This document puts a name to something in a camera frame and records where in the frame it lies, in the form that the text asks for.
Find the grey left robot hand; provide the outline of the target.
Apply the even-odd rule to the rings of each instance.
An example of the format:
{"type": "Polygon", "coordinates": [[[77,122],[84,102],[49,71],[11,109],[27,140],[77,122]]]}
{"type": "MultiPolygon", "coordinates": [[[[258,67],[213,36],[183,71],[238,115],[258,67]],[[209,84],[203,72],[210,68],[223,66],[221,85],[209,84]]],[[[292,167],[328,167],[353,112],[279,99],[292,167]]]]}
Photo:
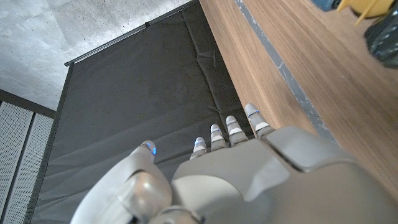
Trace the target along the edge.
{"type": "Polygon", "coordinates": [[[72,223],[396,223],[397,201],[352,154],[245,106],[249,139],[228,116],[197,138],[171,180],[144,141],[91,188],[72,223]]]}

